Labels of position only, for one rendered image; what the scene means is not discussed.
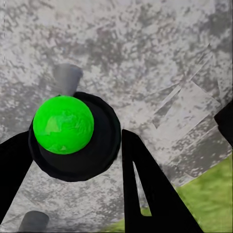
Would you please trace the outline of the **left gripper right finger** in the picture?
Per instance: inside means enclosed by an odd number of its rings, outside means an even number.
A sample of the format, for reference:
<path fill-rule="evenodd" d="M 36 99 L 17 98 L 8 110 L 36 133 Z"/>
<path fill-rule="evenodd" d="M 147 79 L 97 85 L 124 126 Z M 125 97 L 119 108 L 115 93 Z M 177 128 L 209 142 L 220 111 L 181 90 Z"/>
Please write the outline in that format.
<path fill-rule="evenodd" d="M 141 138 L 122 129 L 121 155 L 125 233 L 203 233 Z M 152 216 L 140 214 L 134 174 L 143 185 Z"/>

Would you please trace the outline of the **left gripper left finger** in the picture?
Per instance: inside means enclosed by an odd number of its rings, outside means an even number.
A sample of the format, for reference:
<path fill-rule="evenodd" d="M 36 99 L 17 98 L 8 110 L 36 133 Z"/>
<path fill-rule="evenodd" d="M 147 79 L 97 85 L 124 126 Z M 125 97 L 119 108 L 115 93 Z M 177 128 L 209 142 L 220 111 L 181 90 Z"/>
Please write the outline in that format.
<path fill-rule="evenodd" d="M 0 225 L 33 162 L 28 138 L 29 131 L 0 144 Z"/>

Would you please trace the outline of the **insectifuge atomizer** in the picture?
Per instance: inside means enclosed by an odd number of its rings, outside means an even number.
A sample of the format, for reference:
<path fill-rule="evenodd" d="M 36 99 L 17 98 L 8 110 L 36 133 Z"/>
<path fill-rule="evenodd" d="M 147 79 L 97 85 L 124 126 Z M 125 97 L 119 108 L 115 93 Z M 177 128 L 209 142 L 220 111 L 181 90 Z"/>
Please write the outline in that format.
<path fill-rule="evenodd" d="M 32 158 L 50 177 L 68 183 L 88 181 L 116 161 L 120 122 L 103 99 L 76 92 L 81 68 L 59 64 L 51 73 L 61 95 L 43 103 L 34 115 L 28 138 Z"/>

